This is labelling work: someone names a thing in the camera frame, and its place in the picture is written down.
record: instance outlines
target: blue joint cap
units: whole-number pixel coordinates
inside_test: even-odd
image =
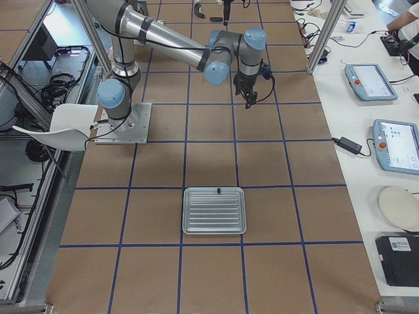
[[[98,98],[103,107],[106,109],[114,109],[118,107],[125,98],[124,85],[116,80],[110,78],[98,87]]]
[[[214,43],[215,43],[215,40],[217,39],[219,32],[220,30],[211,32],[211,35],[209,36],[210,38],[208,39],[208,46],[210,48],[214,48]]]
[[[259,27],[249,28],[244,32],[244,40],[250,47],[256,50],[264,50],[266,32]]]
[[[223,62],[213,62],[204,70],[205,79],[213,85],[224,83],[230,73],[230,67]]]

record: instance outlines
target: cable connector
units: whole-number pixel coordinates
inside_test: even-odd
[[[337,139],[336,137],[332,137],[332,140],[339,146],[342,147],[344,150],[351,152],[352,154],[358,155],[361,152],[362,146],[357,144],[346,137],[341,137]]]

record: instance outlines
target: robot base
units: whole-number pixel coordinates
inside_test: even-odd
[[[109,124],[100,124],[98,128],[98,136],[95,143],[102,144],[145,144],[147,143],[147,136],[149,134],[151,103],[133,103],[132,110],[135,110],[139,116],[138,122],[135,126],[127,132],[116,133],[112,132],[102,137],[103,134],[111,131]],[[101,119],[106,120],[107,114],[103,110]]]

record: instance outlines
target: metal tray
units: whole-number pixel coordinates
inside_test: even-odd
[[[186,234],[244,233],[244,191],[236,187],[187,188],[183,194],[182,228]]]

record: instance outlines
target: person's arm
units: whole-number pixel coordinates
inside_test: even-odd
[[[415,21],[416,19],[417,17],[415,17],[415,15],[413,15],[409,11],[406,11],[398,18],[396,18],[394,21],[389,23],[387,25],[387,28],[389,31],[397,31],[398,29],[401,29],[403,26],[406,26],[407,24]]]

